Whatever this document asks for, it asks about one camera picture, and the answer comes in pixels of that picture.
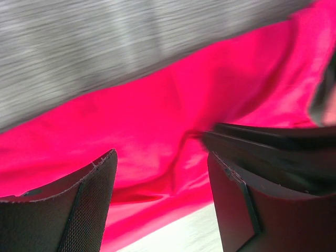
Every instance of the red towel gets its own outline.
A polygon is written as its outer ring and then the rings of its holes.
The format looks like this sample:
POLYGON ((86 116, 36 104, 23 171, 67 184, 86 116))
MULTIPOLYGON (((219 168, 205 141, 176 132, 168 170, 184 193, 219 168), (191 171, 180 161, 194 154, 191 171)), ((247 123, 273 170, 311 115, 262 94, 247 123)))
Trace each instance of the red towel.
POLYGON ((0 196, 50 183, 115 148, 103 252, 210 203, 207 153, 187 132, 215 122, 313 126, 307 108, 334 51, 335 3, 321 0, 0 135, 0 196))

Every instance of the folded cloth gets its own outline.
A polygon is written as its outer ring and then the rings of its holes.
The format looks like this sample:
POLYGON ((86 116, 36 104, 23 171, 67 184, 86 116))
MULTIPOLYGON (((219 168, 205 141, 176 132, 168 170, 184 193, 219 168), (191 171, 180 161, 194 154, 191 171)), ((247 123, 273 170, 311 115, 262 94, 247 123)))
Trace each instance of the folded cloth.
POLYGON ((3 133, 0 196, 43 186, 116 149, 101 251, 203 207, 212 201, 207 153, 189 132, 215 122, 313 127, 308 107, 334 51, 335 12, 336 2, 320 0, 285 22, 220 41, 3 133))

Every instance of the blurry black object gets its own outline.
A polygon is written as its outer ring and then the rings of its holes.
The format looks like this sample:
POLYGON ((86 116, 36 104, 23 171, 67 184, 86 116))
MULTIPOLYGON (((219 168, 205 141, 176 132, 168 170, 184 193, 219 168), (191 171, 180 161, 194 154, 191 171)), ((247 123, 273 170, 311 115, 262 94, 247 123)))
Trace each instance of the blurry black object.
POLYGON ((0 251, 98 252, 116 168, 112 150, 53 183, 0 198, 0 251))
POLYGON ((224 252, 336 251, 336 127, 203 135, 224 252))

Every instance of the gray object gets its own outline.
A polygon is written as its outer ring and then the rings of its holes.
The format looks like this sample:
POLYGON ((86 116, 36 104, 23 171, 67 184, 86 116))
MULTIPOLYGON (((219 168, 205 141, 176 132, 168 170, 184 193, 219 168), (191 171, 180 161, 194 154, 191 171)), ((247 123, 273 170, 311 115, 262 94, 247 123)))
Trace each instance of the gray object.
POLYGON ((1 0, 0 132, 311 0, 1 0))

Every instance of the gray wooden surface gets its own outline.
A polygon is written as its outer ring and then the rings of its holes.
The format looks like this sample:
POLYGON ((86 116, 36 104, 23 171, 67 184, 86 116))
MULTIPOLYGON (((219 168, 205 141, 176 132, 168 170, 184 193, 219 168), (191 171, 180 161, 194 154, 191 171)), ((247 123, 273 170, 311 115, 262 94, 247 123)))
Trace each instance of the gray wooden surface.
POLYGON ((311 0, 0 0, 0 132, 311 0))
POLYGON ((223 252, 214 205, 208 205, 118 252, 223 252))

